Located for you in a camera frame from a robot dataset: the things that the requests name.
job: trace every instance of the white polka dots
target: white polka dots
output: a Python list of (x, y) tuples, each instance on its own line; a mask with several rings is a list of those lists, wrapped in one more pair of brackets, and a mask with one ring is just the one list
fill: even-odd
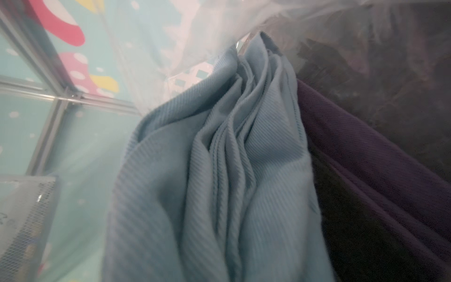
[(82, 64), (87, 64), (87, 57), (81, 53), (75, 53), (74, 58)]
[(11, 48), (7, 48), (6, 49), (6, 53), (13, 55), (13, 56), (18, 56), (19, 54), (16, 52), (16, 50), (13, 50)]
[(86, 87), (83, 87), (81, 85), (76, 85), (75, 88), (77, 88), (79, 91), (84, 92), (84, 93), (89, 93), (89, 90), (86, 89)]
[(14, 119), (14, 118), (16, 118), (18, 116), (19, 116), (19, 112), (18, 111), (12, 111), (12, 112), (9, 113), (9, 117), (12, 118), (12, 119)]
[(83, 79), (86, 78), (86, 77), (84, 76), (84, 74), (82, 74), (81, 72), (76, 71), (76, 70), (70, 71), (69, 74), (70, 74), (70, 76), (72, 76), (72, 77), (75, 78), (75, 79), (83, 80)]
[(133, 9), (139, 10), (139, 3), (138, 3), (138, 2), (136, 2), (135, 0), (133, 0), (133, 1), (131, 2), (131, 4), (132, 4)]

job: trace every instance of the fabric fold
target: fabric fold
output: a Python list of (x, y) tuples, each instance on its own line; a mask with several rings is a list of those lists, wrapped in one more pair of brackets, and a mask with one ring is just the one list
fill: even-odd
[(377, 131), (298, 81), (312, 143), (433, 276), (451, 260), (451, 185)]
[(264, 33), (144, 117), (104, 281), (333, 281), (292, 66)]

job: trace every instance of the metal bar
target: metal bar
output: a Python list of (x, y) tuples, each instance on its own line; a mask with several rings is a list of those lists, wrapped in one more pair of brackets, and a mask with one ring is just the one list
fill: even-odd
[(99, 108), (107, 109), (109, 111), (113, 111), (113, 112), (117, 112), (117, 113), (124, 113), (124, 114), (137, 115), (137, 116), (139, 115), (139, 112), (135, 107), (126, 107), (126, 106), (123, 106), (120, 104), (115, 104), (115, 103), (108, 104), (108, 103), (99, 102), (99, 101), (90, 101), (90, 100), (85, 100), (83, 98), (81, 98), (81, 99), (68, 98), (67, 100), (70, 102), (73, 102), (75, 104), (99, 107)]
[(0, 84), (2, 85), (13, 85), (22, 88), (35, 89), (35, 90), (45, 90), (46, 87), (42, 83), (31, 82), (23, 79), (15, 79), (12, 77), (7, 77), (0, 75)]
[(68, 104), (69, 101), (63, 99), (55, 99), (53, 101), (49, 116), (42, 129), (41, 136), (39, 136), (30, 164), (28, 165), (27, 175), (41, 176), (44, 174), (47, 160), (55, 143), (56, 135)]
[(21, 55), (25, 62), (36, 72), (41, 81), (56, 96), (64, 96), (66, 83), (47, 59), (36, 41), (20, 23), (20, 15), (10, 1), (0, 1), (0, 29), (11, 46)]
[(0, 94), (9, 94), (9, 95), (12, 94), (24, 98), (35, 98), (48, 101), (53, 101), (55, 99), (55, 96), (49, 95), (47, 91), (24, 88), (2, 83), (0, 83)]
[(138, 110), (131, 102), (107, 97), (94, 96), (89, 94), (85, 94), (81, 98), (77, 98), (77, 96), (69, 98), (55, 97), (53, 95), (50, 95), (47, 90), (44, 90), (42, 89), (42, 87), (39, 87), (42, 86), (41, 84), (38, 83), (27, 84), (27, 82), (28, 81), (22, 81), (20, 79), (11, 79), (0, 76), (0, 94), (16, 95), (24, 98), (34, 98), (47, 101), (60, 99), (69, 101), (74, 104), (99, 107), (113, 112), (139, 115)]

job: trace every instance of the clothing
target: clothing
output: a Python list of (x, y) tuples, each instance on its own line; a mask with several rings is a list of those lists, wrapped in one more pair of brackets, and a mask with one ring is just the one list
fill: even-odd
[(296, 88), (262, 33), (147, 115), (115, 184), (103, 280), (333, 281)]
[(337, 277), (343, 282), (431, 281), (423, 265), (371, 216), (311, 142), (309, 151), (322, 231)]
[(312, 143), (346, 185), (430, 271), (451, 260), (451, 186), (324, 96), (298, 81)]

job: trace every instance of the mesh panel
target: mesh panel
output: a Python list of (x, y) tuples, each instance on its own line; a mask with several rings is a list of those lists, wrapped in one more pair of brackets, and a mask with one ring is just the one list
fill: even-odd
[(34, 280), (57, 199), (54, 177), (0, 176), (0, 282)]

